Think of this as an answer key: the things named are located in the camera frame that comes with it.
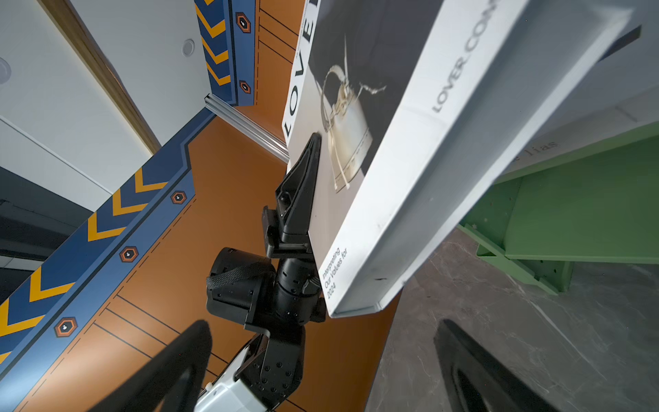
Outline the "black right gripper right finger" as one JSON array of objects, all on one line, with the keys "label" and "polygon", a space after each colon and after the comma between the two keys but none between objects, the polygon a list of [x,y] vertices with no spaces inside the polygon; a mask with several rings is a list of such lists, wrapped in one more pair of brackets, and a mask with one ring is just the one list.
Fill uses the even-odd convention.
[{"label": "black right gripper right finger", "polygon": [[439,322],[434,344],[452,411],[557,411],[454,321]]}]

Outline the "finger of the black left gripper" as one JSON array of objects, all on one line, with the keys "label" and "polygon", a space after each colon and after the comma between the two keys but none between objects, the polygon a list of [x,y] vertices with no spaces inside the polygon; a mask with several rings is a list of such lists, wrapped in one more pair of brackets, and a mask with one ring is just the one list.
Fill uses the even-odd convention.
[{"label": "finger of the black left gripper", "polygon": [[304,214],[310,216],[311,222],[321,149],[322,137],[313,133],[300,158],[276,189],[276,210],[281,216]]}]

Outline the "white LOVER book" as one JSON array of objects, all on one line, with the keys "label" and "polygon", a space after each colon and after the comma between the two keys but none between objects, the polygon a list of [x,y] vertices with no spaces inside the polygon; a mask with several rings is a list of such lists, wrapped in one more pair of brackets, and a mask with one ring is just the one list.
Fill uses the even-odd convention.
[{"label": "white LOVER book", "polygon": [[328,314],[383,310],[620,37],[637,1],[309,1],[281,128],[322,138]]}]

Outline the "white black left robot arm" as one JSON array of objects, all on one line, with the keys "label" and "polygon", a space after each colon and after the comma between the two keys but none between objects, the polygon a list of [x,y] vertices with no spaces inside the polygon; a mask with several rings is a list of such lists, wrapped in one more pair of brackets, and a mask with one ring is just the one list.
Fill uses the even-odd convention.
[{"label": "white black left robot arm", "polygon": [[326,319],[309,228],[322,151],[310,136],[300,158],[264,208],[264,256],[230,247],[207,278],[210,314],[253,332],[197,401],[197,411],[273,411],[300,386],[305,327]]}]

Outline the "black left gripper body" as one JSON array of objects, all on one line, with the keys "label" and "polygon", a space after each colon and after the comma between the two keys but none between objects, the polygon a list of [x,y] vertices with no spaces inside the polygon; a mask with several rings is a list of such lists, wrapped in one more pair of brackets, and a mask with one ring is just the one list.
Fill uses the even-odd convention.
[{"label": "black left gripper body", "polygon": [[275,209],[264,207],[265,254],[271,259],[313,259],[309,238],[310,216],[281,216]]}]

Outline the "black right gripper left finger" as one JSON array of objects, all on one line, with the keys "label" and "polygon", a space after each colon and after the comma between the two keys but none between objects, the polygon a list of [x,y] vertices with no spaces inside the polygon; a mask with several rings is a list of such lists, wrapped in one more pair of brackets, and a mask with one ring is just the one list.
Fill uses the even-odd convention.
[{"label": "black right gripper left finger", "polygon": [[194,410],[211,350],[209,324],[198,320],[91,410]]}]

